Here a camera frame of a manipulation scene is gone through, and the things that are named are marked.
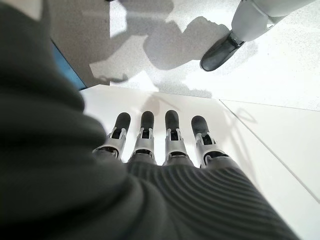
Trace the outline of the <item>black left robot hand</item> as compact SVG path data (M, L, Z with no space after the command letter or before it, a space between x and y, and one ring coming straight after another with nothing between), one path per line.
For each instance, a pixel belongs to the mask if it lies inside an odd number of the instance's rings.
M44 0L0 3L3 240L295 240L228 156L127 163L59 72Z

